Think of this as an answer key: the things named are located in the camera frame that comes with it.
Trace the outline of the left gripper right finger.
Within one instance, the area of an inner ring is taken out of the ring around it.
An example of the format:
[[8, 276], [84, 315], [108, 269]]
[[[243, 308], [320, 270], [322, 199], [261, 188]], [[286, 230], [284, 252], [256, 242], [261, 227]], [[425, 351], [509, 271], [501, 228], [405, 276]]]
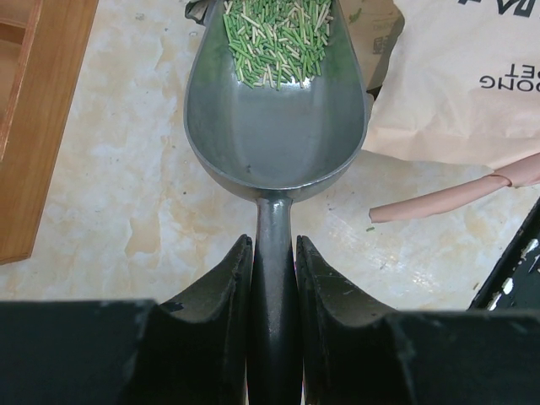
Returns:
[[399, 311], [296, 242], [309, 404], [536, 404], [535, 310]]

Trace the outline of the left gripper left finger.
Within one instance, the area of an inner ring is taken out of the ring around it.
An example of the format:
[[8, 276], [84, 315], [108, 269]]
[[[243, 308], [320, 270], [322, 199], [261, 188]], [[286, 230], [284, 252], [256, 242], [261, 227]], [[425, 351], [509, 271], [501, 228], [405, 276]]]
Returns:
[[4, 301], [4, 404], [242, 404], [252, 242], [164, 303]]

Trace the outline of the silver metal scoop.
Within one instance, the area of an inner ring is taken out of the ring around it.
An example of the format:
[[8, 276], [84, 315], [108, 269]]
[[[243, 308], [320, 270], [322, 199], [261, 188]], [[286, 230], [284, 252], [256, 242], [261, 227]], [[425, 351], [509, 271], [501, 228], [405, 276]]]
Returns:
[[321, 75], [279, 89], [242, 84], [230, 52], [224, 3], [208, 10], [184, 104], [186, 136], [204, 169], [256, 204], [246, 371], [252, 404], [298, 404], [303, 380], [299, 292], [290, 211], [324, 192], [365, 139], [365, 83], [338, 2]]

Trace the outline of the pink cat litter bag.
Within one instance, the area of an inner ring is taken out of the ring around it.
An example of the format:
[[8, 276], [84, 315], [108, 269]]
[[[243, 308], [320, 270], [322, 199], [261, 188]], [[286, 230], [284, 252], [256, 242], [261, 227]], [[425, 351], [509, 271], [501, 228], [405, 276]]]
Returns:
[[539, 182], [536, 1], [344, 1], [374, 91], [364, 149], [481, 165], [477, 180], [370, 210], [375, 223], [446, 213]]

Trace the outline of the green litter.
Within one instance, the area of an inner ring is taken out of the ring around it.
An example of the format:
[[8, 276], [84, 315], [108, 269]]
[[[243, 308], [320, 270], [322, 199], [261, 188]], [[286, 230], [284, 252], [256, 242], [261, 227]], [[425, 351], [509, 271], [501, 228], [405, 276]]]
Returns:
[[237, 80], [251, 89], [305, 87], [321, 75], [332, 21], [331, 1], [225, 1]]

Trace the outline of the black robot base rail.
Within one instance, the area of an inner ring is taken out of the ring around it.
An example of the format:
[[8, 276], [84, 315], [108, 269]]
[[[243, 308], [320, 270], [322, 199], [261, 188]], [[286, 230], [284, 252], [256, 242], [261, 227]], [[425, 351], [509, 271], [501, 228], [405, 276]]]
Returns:
[[469, 308], [539, 309], [539, 204], [535, 203]]

